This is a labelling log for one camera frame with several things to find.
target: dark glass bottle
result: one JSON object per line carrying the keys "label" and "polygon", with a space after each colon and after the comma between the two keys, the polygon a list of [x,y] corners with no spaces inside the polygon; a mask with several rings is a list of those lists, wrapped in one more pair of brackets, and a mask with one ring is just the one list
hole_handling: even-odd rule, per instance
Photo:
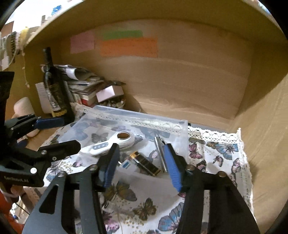
{"label": "dark glass bottle", "polygon": [[50,47],[43,49],[43,52],[46,64],[44,87],[51,104],[52,115],[53,117],[62,117],[65,124],[72,123],[75,116],[71,109],[68,96],[66,95],[61,74],[59,70],[53,66]]}

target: yellow butterfly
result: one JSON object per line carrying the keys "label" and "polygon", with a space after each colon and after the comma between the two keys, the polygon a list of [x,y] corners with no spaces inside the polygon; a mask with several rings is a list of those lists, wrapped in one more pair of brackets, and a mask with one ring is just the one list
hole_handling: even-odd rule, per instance
{"label": "yellow butterfly", "polygon": [[130,185],[118,181],[117,185],[111,185],[106,192],[104,193],[104,197],[107,201],[111,201],[115,198],[116,195],[121,197],[122,199],[128,201],[137,201],[137,197],[135,193],[129,189]]}
{"label": "yellow butterfly", "polygon": [[143,207],[133,209],[133,212],[135,215],[138,215],[141,220],[146,221],[149,215],[156,214],[156,206],[153,205],[151,198],[147,198]]}

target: silver pen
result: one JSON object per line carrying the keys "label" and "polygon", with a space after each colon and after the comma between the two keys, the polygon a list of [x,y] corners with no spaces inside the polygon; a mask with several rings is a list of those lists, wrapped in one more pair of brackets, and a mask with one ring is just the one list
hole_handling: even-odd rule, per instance
{"label": "silver pen", "polygon": [[165,142],[160,137],[154,137],[154,143],[155,143],[158,155],[160,157],[162,170],[163,172],[168,172],[167,165],[164,159],[164,151],[163,151],[163,145],[165,145]]}

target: sticky note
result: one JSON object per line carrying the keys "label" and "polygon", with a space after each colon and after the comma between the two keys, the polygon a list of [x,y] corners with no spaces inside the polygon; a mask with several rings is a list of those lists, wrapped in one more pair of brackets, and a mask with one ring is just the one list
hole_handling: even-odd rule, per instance
{"label": "sticky note", "polygon": [[139,38],[143,37],[143,32],[141,30],[126,30],[126,31],[110,31],[102,34],[102,40],[114,40],[121,38]]}
{"label": "sticky note", "polygon": [[140,56],[157,58],[156,38],[125,38],[100,42],[102,57]]}
{"label": "sticky note", "polygon": [[94,33],[92,30],[74,35],[70,38],[70,54],[77,54],[94,49]]}

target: white box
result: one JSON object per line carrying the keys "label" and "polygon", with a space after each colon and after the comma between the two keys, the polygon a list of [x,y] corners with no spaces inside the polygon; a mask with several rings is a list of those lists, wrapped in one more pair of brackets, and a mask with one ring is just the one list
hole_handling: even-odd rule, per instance
{"label": "white box", "polygon": [[112,97],[117,97],[123,95],[123,89],[121,86],[111,85],[103,90],[100,90],[98,93],[96,93],[98,102],[105,101]]}

